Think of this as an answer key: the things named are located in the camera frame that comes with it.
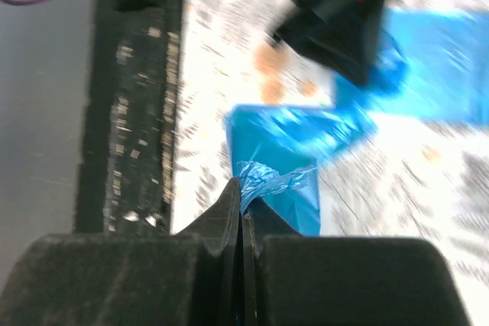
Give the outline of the black scratched base plate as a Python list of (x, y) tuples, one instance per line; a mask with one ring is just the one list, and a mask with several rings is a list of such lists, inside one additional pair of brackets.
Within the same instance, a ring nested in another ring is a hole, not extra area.
[(165, 234), (183, 0), (95, 0), (74, 230)]

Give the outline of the blue plastic trash bag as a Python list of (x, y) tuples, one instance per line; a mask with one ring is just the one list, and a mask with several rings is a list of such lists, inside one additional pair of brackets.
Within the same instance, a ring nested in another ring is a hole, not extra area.
[(488, 14), (390, 11), (365, 89), (334, 75), (333, 104), (237, 105), (225, 117), (241, 211), (263, 199), (319, 233), (319, 166), (376, 131), (374, 116), (488, 124)]

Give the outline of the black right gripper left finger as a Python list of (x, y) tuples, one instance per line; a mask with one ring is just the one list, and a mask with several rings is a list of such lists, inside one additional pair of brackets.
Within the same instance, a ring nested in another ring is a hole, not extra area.
[(240, 187), (175, 235), (55, 234), (1, 294), (3, 325), (233, 325)]

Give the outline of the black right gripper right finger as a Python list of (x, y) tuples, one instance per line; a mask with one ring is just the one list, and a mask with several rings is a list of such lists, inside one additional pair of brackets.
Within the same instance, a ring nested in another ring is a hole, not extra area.
[(264, 203), (242, 220), (243, 325), (467, 325), (428, 241), (305, 237)]

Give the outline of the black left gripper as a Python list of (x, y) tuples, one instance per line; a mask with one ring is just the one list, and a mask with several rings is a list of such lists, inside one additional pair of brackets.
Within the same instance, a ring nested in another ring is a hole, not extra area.
[(353, 2), (328, 21), (307, 9), (321, 0), (290, 1), (292, 12), (274, 30), (273, 40), (356, 86), (367, 85), (377, 55), (384, 0)]

